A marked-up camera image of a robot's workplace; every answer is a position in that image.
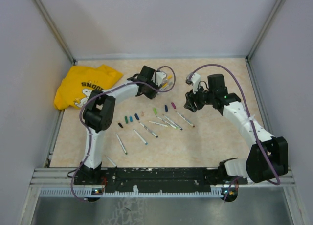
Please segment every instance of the white wall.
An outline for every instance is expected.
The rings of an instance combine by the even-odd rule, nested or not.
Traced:
[[[70,62],[32,0],[0,0],[0,223],[16,225],[35,167],[42,167]]]
[[[246,56],[276,0],[42,0],[73,56]]]
[[[313,0],[286,0],[252,65],[313,223]]]

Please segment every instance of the snoopy graphic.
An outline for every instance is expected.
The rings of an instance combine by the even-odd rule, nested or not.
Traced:
[[[92,90],[89,90],[89,89],[83,89],[82,91],[83,91],[83,94],[84,94],[86,97],[82,98],[81,100],[76,99],[76,100],[74,101],[74,104],[75,104],[77,107],[79,107],[79,108],[81,108],[85,103],[87,103],[87,101],[88,101],[88,99],[89,99],[89,97],[90,97],[90,94],[91,94],[91,92],[92,92]]]

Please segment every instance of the yellow cloth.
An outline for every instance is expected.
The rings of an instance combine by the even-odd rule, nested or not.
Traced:
[[[94,89],[110,89],[122,76],[122,73],[107,65],[101,65],[98,68],[72,66],[57,89],[54,107],[60,110],[69,105],[81,108]]]

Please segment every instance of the table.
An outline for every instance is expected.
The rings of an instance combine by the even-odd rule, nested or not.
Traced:
[[[154,100],[144,95],[129,98],[115,107],[113,122],[106,130],[102,166],[112,167],[105,155],[109,156],[118,167],[215,167],[220,161],[231,157],[247,157],[249,153],[247,144],[237,129],[217,110],[205,106],[202,110],[192,113],[183,108],[185,93],[192,88],[185,83],[186,76],[199,66],[209,63],[221,64],[234,73],[243,88],[251,114],[255,115],[256,120],[263,125],[244,58],[79,61],[78,65],[97,68],[101,64],[106,64],[124,73],[116,85],[124,83],[128,77],[139,73],[144,65],[154,69],[168,65],[174,69],[177,76],[177,83],[172,91],[157,95]],[[170,75],[169,69],[165,68],[163,71]],[[205,81],[208,75],[215,73],[223,74],[228,92],[234,92],[241,98],[235,82],[223,69],[206,67],[198,72]],[[178,112],[195,124],[194,128],[175,113],[171,102],[175,103]],[[153,107],[162,116],[165,113],[165,104],[169,107],[167,116],[181,125],[182,131],[148,122],[160,122],[154,115]],[[140,116],[141,111],[144,111],[144,117]],[[135,113],[139,115],[142,123],[158,134],[158,138],[152,136],[136,121]],[[125,124],[124,116],[132,116],[134,121]],[[81,162],[85,152],[86,130],[78,117],[79,110],[74,108],[65,110],[51,167],[75,167]],[[118,126],[118,122],[123,124],[123,129]],[[146,139],[148,145],[143,144],[133,129]],[[121,137],[128,151],[127,155],[124,154],[115,133]]]

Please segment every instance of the gray floor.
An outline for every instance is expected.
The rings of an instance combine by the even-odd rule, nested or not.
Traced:
[[[39,198],[33,225],[289,225],[282,188],[241,188],[234,202],[219,198]]]

